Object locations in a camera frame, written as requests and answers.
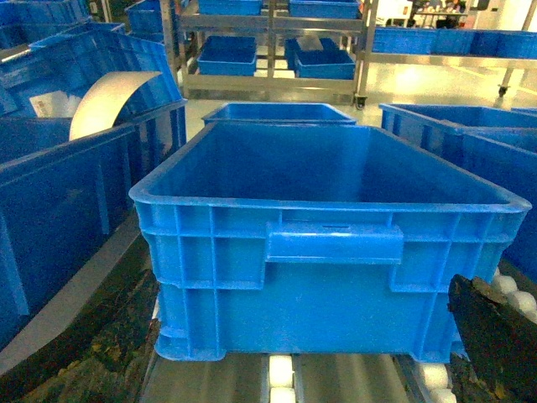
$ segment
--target stainless steel shelf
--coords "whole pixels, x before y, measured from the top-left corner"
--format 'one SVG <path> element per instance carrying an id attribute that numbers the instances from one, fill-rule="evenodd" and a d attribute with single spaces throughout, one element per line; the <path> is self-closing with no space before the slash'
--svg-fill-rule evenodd
<path id="1" fill-rule="evenodd" d="M 178 16 L 183 31 L 242 31 L 268 32 L 268 15 L 207 15 L 199 14 L 197 0 L 193 0 Z"/>
<path id="2" fill-rule="evenodd" d="M 276 13 L 273 31 L 277 34 L 326 34 L 333 32 L 346 36 L 358 36 L 363 29 L 361 19 L 296 18 L 288 13 Z"/>
<path id="3" fill-rule="evenodd" d="M 304 90 L 351 95 L 352 80 L 323 80 L 316 78 L 280 78 L 247 76 L 203 76 L 191 74 L 183 79 L 189 90 L 214 91 L 290 91 Z"/>
<path id="4" fill-rule="evenodd" d="M 365 57 L 365 52 L 361 52 L 360 58 L 363 60 Z M 524 70 L 537 69 L 537 60 L 504 59 L 498 57 L 372 53 L 369 55 L 368 60 L 370 63 L 388 63 L 398 65 L 446 65 L 452 67 L 498 67 Z"/>

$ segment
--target blue tray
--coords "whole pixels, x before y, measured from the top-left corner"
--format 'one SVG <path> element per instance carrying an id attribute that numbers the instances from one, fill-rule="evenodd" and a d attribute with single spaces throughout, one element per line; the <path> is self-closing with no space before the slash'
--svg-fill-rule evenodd
<path id="1" fill-rule="evenodd" d="M 257 63 L 255 38 L 210 36 L 198 58 L 201 74 L 253 76 Z"/>
<path id="2" fill-rule="evenodd" d="M 452 276 L 492 280 L 530 209 L 382 129 L 333 125 L 209 124 L 129 195 L 161 283 L 156 350 L 190 361 L 448 362 Z"/>
<path id="3" fill-rule="evenodd" d="M 289 0 L 289 15 L 304 18 L 356 19 L 358 0 Z"/>
<path id="4" fill-rule="evenodd" d="M 437 29 L 433 55 L 468 55 L 476 31 L 470 29 Z"/>
<path id="5" fill-rule="evenodd" d="M 22 24 L 74 24 L 90 17 L 85 0 L 13 1 Z"/>
<path id="6" fill-rule="evenodd" d="M 259 15 L 263 0 L 199 0 L 200 14 Z"/>
<path id="7" fill-rule="evenodd" d="M 537 59 L 536 43 L 535 32 L 502 32 L 496 56 L 510 59 Z"/>
<path id="8" fill-rule="evenodd" d="M 185 143 L 184 109 L 71 142 L 70 119 L 0 118 L 0 348 L 123 221 L 131 185 Z"/>
<path id="9" fill-rule="evenodd" d="M 475 56 L 496 57 L 502 31 L 478 30 L 472 41 L 470 54 Z"/>
<path id="10" fill-rule="evenodd" d="M 162 71 L 133 94 L 120 117 L 181 99 L 163 45 L 97 30 L 0 64 L 0 116 L 35 117 L 30 97 L 58 90 L 83 97 L 111 71 Z"/>
<path id="11" fill-rule="evenodd" d="M 430 55 L 435 38 L 434 29 L 377 28 L 373 52 Z"/>
<path id="12" fill-rule="evenodd" d="M 326 103 L 232 102 L 203 117 L 213 122 L 356 124 L 357 120 Z"/>
<path id="13" fill-rule="evenodd" d="M 527 133 L 537 128 L 537 116 L 495 109 L 447 105 L 381 104 L 382 127 L 410 143 L 460 165 L 462 135 L 467 133 Z"/>
<path id="14" fill-rule="evenodd" d="M 295 54 L 296 76 L 352 80 L 354 60 L 345 50 L 314 50 Z"/>
<path id="15" fill-rule="evenodd" d="M 461 166 L 537 205 L 537 130 L 464 136 Z M 504 255 L 532 281 L 537 282 L 537 210 L 526 216 L 519 234 Z"/>
<path id="16" fill-rule="evenodd" d="M 34 50 L 44 48 L 45 46 L 49 46 L 51 44 L 57 44 L 58 42 L 68 39 L 73 35 L 84 34 L 91 31 L 112 31 L 118 34 L 125 34 L 125 24 L 122 23 L 94 23 L 88 21 L 85 24 L 69 25 L 68 27 L 68 29 L 61 30 L 58 32 L 58 34 L 52 34 L 44 39 L 30 43 L 29 48 Z"/>

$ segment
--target metal frame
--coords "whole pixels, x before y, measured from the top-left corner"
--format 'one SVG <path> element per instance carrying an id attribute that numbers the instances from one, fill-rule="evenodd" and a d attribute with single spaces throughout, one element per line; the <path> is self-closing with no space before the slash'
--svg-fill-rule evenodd
<path id="1" fill-rule="evenodd" d="M 183 78 L 183 93 L 189 96 L 191 90 L 209 91 L 240 91 L 240 92 L 311 92 L 315 91 L 330 96 L 353 97 L 357 89 L 357 75 L 354 81 L 281 78 L 274 76 L 279 37 L 298 36 L 301 34 L 340 34 L 347 37 L 346 43 L 351 44 L 355 38 L 362 34 L 362 20 L 358 19 L 327 19 L 327 18 L 293 18 L 286 11 L 287 2 L 268 0 L 268 12 L 260 16 L 235 15 L 204 15 L 198 13 L 198 2 L 193 0 L 185 10 L 178 15 L 181 33 L 195 32 L 197 37 L 197 50 L 193 60 L 189 63 L 186 57 L 185 45 L 180 41 L 180 57 L 178 65 L 172 65 L 175 71 L 180 66 Z M 234 35 L 267 35 L 268 53 L 259 56 L 267 60 L 266 76 L 203 76 L 197 71 L 197 56 L 201 51 L 204 33 L 222 33 Z M 351 53 L 354 48 L 347 46 Z"/>
<path id="2" fill-rule="evenodd" d="M 375 21 L 378 10 L 378 0 L 365 0 L 367 6 L 369 22 Z M 532 0 L 529 11 L 524 21 L 522 31 L 527 31 L 537 9 L 537 0 Z M 513 69 L 531 70 L 537 69 L 537 60 L 529 59 L 504 59 L 498 57 L 472 57 L 472 56 L 449 56 L 449 55 L 399 55 L 373 53 L 373 40 L 375 35 L 375 24 L 367 24 L 367 42 L 365 47 L 358 53 L 360 60 L 359 87 L 356 95 L 357 107 L 365 106 L 367 99 L 368 72 L 370 63 L 387 63 L 401 65 L 445 65 L 455 67 L 488 67 L 507 69 L 503 82 L 500 85 L 499 96 L 503 97 L 508 89 L 509 80 L 513 74 Z"/>

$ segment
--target white paper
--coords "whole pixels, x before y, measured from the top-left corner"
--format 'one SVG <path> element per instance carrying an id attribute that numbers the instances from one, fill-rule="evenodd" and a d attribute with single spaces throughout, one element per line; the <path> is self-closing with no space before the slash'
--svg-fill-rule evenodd
<path id="1" fill-rule="evenodd" d="M 63 91 L 48 92 L 30 98 L 38 118 L 63 118 L 69 97 Z"/>
<path id="2" fill-rule="evenodd" d="M 70 125 L 69 140 L 111 128 L 123 105 L 160 71 L 114 71 L 101 77 L 86 93 Z"/>
<path id="3" fill-rule="evenodd" d="M 317 36 L 306 35 L 296 39 L 300 50 L 310 52 L 312 50 L 323 50 L 322 43 Z"/>

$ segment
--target shiny floor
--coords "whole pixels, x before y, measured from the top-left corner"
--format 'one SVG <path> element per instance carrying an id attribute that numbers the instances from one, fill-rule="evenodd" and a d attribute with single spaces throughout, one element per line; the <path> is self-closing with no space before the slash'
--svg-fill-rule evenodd
<path id="1" fill-rule="evenodd" d="M 348 104 L 337 107 L 356 117 L 360 124 L 373 126 L 380 125 L 379 103 L 461 104 L 505 109 L 537 107 L 537 73 L 515 71 L 508 93 L 500 99 L 498 84 L 502 82 L 503 73 L 499 69 L 372 65 L 365 109 L 358 111 Z M 201 118 L 223 102 L 189 100 L 186 107 L 189 139 L 203 128 Z M 392 359 L 387 355 L 306 355 L 302 366 L 305 403 L 409 402 Z M 260 372 L 261 358 L 254 354 L 229 354 L 218 363 L 157 359 L 142 402 L 257 403 Z"/>

